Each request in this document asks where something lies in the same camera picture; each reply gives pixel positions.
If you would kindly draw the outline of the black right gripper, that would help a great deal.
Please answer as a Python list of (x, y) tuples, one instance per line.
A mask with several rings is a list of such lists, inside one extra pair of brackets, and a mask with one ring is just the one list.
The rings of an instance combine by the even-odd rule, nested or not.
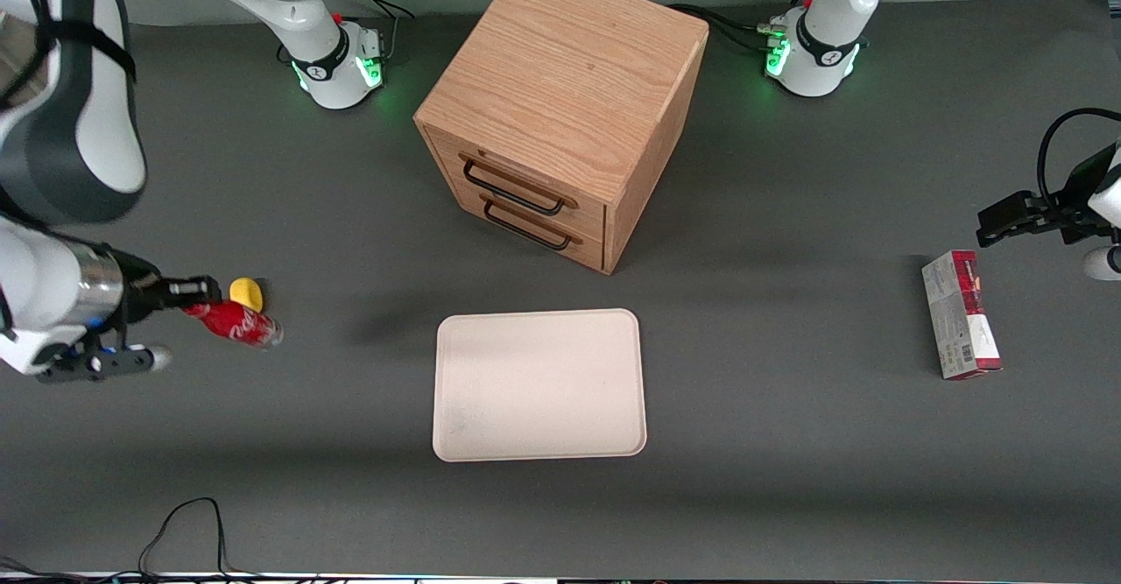
[(185, 279), (164, 280), (160, 269), (149, 265), (143, 258), (120, 250), (109, 251), (117, 268), (123, 274), (123, 296), (117, 309), (109, 317), (109, 328), (120, 332), (136, 322), (143, 321), (160, 310), (180, 310), (185, 315), (209, 315), (211, 302), (221, 300), (222, 288), (209, 274)]

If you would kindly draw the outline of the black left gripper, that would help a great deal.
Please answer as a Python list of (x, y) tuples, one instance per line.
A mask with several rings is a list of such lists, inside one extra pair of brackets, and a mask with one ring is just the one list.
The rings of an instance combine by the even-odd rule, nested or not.
[(1090, 237), (1114, 238), (1120, 229), (1120, 152), (1110, 145), (1076, 166), (1056, 194), (1060, 212), (1075, 225), (1060, 225), (1039, 194), (1009, 194), (978, 213), (978, 245), (991, 248), (1010, 237), (1036, 237), (1059, 229), (1073, 245)]

